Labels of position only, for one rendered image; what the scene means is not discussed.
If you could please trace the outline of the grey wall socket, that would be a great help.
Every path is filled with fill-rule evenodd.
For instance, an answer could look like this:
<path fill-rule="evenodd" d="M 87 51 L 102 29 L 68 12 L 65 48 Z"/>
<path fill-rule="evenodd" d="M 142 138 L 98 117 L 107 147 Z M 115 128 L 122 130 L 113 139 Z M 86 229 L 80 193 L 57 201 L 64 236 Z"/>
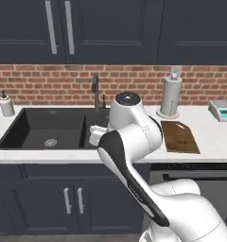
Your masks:
<path fill-rule="evenodd" d="M 177 79 L 182 74 L 182 67 L 181 65 L 172 65 L 170 68 L 170 76 L 172 79 Z"/>

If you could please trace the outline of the dark blue corner cupboard door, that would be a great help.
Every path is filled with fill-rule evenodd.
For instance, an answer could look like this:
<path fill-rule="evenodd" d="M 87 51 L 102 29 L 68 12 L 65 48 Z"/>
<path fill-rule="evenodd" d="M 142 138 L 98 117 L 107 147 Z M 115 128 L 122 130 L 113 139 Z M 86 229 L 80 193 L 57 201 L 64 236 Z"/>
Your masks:
<path fill-rule="evenodd" d="M 26 196 L 26 172 L 22 165 L 0 164 L 0 201 L 11 234 L 27 234 L 30 202 Z"/>

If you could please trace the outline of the paper towel roll on holder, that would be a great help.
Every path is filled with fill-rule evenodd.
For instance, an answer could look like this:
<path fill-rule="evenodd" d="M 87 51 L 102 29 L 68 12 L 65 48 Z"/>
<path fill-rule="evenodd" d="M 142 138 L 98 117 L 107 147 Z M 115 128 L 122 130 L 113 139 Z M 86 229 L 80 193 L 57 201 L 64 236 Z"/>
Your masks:
<path fill-rule="evenodd" d="M 178 104 L 182 83 L 183 80 L 176 73 L 165 78 L 161 106 L 156 112 L 160 117 L 175 119 L 179 116 Z"/>

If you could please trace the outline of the grey dishwasher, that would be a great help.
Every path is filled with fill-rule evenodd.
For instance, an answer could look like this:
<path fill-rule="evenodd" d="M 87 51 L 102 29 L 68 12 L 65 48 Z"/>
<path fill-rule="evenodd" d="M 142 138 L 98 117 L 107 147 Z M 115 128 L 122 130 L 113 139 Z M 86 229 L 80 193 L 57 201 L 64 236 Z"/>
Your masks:
<path fill-rule="evenodd" d="M 227 163 L 140 164 L 138 171 L 148 184 L 164 181 L 163 174 L 227 177 Z M 227 181 L 195 181 L 201 194 L 209 199 L 227 225 Z"/>

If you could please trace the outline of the brown wooden cutting board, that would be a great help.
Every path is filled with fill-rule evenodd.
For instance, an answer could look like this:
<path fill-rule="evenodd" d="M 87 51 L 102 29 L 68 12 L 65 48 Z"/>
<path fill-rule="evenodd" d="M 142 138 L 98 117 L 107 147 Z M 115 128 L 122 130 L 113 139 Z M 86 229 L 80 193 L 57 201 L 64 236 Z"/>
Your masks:
<path fill-rule="evenodd" d="M 166 151 L 200 154 L 191 129 L 180 121 L 161 121 Z"/>

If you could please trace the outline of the grey kitchen scale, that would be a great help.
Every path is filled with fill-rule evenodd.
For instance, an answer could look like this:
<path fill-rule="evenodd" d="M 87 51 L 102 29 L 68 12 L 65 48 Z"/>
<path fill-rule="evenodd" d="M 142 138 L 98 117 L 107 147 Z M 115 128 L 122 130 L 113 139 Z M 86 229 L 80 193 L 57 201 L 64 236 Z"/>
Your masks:
<path fill-rule="evenodd" d="M 227 122 L 227 101 L 210 101 L 208 105 L 208 111 L 213 114 L 219 122 Z"/>

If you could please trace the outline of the dark blue wall cupboard door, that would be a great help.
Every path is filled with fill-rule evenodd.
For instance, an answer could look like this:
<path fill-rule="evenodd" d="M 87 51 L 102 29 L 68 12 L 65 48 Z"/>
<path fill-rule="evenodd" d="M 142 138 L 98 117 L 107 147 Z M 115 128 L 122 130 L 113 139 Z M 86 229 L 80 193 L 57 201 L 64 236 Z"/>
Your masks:
<path fill-rule="evenodd" d="M 154 64 L 164 0 L 70 0 L 76 64 Z"/>
<path fill-rule="evenodd" d="M 165 0 L 157 63 L 227 65 L 227 0 Z"/>
<path fill-rule="evenodd" d="M 0 63 L 65 61 L 59 0 L 50 0 L 57 45 L 51 52 L 45 0 L 0 0 Z"/>

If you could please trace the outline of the dark blue panel under sink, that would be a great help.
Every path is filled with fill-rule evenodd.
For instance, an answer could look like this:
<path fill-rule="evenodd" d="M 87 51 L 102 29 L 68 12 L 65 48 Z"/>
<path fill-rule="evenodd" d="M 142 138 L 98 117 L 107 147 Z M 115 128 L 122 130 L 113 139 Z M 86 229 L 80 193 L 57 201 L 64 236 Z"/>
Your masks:
<path fill-rule="evenodd" d="M 21 164 L 25 179 L 73 179 L 78 177 L 114 177 L 104 164 Z"/>

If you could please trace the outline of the dark blue base cupboard door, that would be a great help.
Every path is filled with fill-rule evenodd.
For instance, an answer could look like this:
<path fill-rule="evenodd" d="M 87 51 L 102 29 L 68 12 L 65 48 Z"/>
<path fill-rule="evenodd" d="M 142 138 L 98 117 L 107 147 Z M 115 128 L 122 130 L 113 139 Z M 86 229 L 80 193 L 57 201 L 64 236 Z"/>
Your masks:
<path fill-rule="evenodd" d="M 141 233 L 144 211 L 124 185 L 114 178 L 74 180 L 79 230 L 86 234 Z M 84 214 L 79 212 L 82 187 Z"/>
<path fill-rule="evenodd" d="M 65 187 L 69 188 L 71 215 L 66 213 Z M 26 196 L 30 202 L 27 234 L 71 234 L 78 230 L 70 182 L 27 181 Z"/>

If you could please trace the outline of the white soap dispenser bottle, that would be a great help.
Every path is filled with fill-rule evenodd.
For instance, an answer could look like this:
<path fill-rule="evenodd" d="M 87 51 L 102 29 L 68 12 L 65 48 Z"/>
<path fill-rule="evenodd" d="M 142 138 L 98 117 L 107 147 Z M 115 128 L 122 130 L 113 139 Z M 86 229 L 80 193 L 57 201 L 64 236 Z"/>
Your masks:
<path fill-rule="evenodd" d="M 5 117 L 11 117 L 15 114 L 12 100 L 8 95 L 5 94 L 5 91 L 2 91 L 2 94 L 0 95 L 0 107 L 2 110 L 2 114 Z"/>

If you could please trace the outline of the black kitchen sink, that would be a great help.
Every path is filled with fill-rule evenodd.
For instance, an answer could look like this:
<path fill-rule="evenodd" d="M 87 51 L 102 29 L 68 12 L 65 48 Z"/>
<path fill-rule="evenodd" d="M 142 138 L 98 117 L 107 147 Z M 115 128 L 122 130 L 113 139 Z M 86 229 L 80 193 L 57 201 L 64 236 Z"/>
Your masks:
<path fill-rule="evenodd" d="M 95 149 L 90 127 L 106 128 L 109 108 L 22 108 L 0 139 L 0 150 Z"/>

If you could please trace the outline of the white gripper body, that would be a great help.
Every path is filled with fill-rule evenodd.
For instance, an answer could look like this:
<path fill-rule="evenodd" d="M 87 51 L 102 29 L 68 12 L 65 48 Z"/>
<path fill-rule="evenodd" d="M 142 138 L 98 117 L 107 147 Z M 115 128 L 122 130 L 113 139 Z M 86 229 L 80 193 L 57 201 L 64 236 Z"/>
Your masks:
<path fill-rule="evenodd" d="M 100 127 L 98 125 L 93 125 L 90 127 L 90 138 L 89 143 L 95 147 L 98 146 L 99 140 L 103 134 L 108 131 L 107 128 Z"/>

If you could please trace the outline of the dark grey sink tap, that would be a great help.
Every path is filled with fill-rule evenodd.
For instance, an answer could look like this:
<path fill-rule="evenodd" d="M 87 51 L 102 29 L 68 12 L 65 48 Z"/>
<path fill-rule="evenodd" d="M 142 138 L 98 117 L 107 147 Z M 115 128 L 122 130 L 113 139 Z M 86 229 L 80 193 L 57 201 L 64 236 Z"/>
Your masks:
<path fill-rule="evenodd" d="M 98 112 L 100 109 L 105 109 L 106 108 L 106 103 L 103 105 L 100 104 L 99 98 L 98 98 L 98 74 L 95 74 L 93 76 L 92 80 L 92 93 L 95 95 L 95 109 Z"/>

